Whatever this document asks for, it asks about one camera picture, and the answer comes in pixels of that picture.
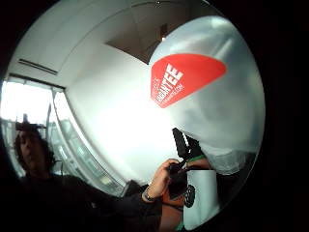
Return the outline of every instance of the sleeve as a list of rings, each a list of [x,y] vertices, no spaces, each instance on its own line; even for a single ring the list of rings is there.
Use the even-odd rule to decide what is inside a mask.
[[[117,197],[94,188],[78,179],[82,185],[86,197],[104,214],[117,214],[125,217],[144,216],[157,203],[146,203],[142,199],[142,193],[131,196]]]

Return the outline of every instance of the red logo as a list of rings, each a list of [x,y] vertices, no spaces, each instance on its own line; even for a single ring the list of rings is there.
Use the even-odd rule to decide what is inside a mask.
[[[162,108],[209,85],[226,72],[225,65],[209,56],[174,54],[152,66],[152,99]]]

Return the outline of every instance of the watch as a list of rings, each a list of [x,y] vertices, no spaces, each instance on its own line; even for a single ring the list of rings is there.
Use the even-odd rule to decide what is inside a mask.
[[[148,200],[149,202],[155,202],[156,198],[152,198],[152,197],[150,197],[150,196],[148,195],[148,188],[149,188],[149,187],[147,187],[147,188],[143,191],[142,195],[143,195],[143,196],[145,197],[145,199]]]

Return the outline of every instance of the dark jacket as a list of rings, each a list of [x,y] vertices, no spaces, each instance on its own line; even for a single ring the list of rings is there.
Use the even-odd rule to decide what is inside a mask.
[[[42,231],[124,231],[126,218],[143,218],[155,205],[145,203],[141,193],[112,196],[70,175],[44,181],[26,176],[22,184]]]

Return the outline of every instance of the person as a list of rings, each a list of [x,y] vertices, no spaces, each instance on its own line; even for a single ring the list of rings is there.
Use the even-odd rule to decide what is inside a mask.
[[[162,204],[171,182],[167,168],[177,159],[168,159],[155,172],[143,191],[116,197],[94,188],[77,177],[51,172],[55,163],[36,125],[24,122],[15,138],[16,157],[25,170],[21,178],[24,197],[34,202],[30,218],[37,228],[52,231],[72,228],[87,231],[175,231],[182,211]],[[202,159],[192,164],[203,165]]]

